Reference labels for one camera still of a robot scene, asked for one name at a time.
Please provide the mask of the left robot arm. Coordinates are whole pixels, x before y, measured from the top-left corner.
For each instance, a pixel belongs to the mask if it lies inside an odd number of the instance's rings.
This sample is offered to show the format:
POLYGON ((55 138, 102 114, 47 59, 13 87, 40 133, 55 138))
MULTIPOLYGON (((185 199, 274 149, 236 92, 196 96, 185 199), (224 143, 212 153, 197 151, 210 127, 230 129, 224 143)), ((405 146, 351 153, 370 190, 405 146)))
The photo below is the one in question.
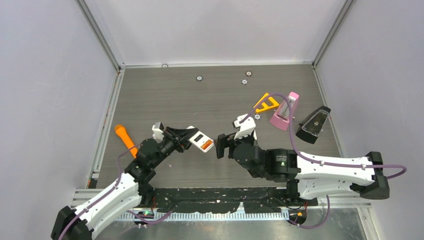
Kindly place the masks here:
POLYGON ((136 156, 109 186, 85 203, 63 207, 57 214, 50 237, 53 240, 94 240, 117 217, 137 207, 148 207, 155 190, 150 180, 155 168, 173 152, 183 153, 192 145, 199 150, 206 143, 198 128, 153 125, 153 137, 133 147, 136 156))

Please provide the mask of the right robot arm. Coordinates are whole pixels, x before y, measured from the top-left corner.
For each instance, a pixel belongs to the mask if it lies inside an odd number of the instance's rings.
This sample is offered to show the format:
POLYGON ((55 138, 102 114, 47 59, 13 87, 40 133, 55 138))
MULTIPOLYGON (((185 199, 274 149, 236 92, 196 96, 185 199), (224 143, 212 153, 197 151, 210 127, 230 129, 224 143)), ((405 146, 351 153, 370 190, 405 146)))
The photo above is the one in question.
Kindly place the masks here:
POLYGON ((390 197, 380 152, 358 158, 319 156, 284 148, 261 149, 253 134, 239 139, 220 134, 214 141, 218 159, 233 159, 253 178, 285 183, 285 198, 291 205, 326 195, 358 193, 363 199, 390 197))

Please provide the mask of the white remote control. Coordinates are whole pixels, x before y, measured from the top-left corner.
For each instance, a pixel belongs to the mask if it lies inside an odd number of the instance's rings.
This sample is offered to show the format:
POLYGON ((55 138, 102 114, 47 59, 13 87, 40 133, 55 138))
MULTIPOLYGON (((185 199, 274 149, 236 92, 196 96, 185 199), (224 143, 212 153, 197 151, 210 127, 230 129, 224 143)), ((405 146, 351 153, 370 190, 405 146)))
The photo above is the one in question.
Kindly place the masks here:
POLYGON ((211 139, 209 136, 207 136, 206 134, 204 134, 203 132, 201 132, 200 130, 196 130, 194 135, 191 136, 189 138, 189 142, 195 146, 196 148, 198 148, 200 151, 202 151, 203 153, 207 153, 212 147, 210 147, 207 151, 203 150, 201 148, 201 146, 207 141, 207 140, 212 140, 213 141, 213 146, 214 146, 214 140, 211 139))

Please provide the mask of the orange AAA battery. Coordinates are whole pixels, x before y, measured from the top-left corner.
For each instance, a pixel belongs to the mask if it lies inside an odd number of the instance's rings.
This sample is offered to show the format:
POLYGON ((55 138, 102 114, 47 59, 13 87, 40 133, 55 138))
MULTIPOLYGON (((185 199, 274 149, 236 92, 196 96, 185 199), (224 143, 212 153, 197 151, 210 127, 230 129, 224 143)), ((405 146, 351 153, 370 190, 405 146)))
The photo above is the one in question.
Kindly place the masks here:
POLYGON ((201 149, 204 151, 207 151, 209 148, 211 148, 214 145, 214 141, 208 139, 202 146, 201 149))

